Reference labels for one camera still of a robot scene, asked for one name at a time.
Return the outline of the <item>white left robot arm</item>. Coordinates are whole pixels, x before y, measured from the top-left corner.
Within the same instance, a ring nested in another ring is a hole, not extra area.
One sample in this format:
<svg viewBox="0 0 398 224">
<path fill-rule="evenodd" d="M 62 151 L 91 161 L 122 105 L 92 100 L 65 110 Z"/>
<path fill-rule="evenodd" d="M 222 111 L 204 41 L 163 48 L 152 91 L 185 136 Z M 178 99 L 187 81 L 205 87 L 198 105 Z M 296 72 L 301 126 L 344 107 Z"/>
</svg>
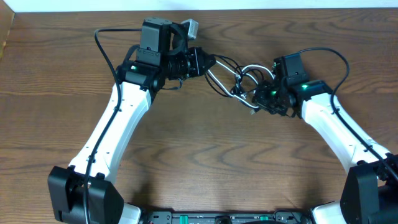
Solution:
<svg viewBox="0 0 398 224">
<path fill-rule="evenodd" d="M 66 168 L 55 166 L 48 176 L 59 222 L 142 223 L 142 210 L 125 202 L 114 185 L 127 144 L 167 80 L 199 77 L 215 64 L 203 49 L 188 46 L 198 32 L 193 19 L 148 17 L 139 32 L 139 44 L 111 67 L 111 97 L 89 140 Z"/>
</svg>

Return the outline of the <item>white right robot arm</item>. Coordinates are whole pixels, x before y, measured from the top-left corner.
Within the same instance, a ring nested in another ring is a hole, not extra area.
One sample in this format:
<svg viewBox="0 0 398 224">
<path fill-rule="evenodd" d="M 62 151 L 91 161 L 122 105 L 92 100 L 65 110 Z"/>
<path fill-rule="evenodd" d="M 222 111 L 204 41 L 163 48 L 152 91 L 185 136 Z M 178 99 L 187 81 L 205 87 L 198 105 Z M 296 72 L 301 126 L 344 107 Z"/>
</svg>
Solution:
<svg viewBox="0 0 398 224">
<path fill-rule="evenodd" d="M 329 145 L 347 173 L 338 201 L 311 208 L 312 223 L 397 223 L 397 155 L 370 137 L 323 80 L 311 80 L 300 53 L 274 59 L 272 81 L 259 84 L 253 103 L 270 114 L 288 110 Z"/>
</svg>

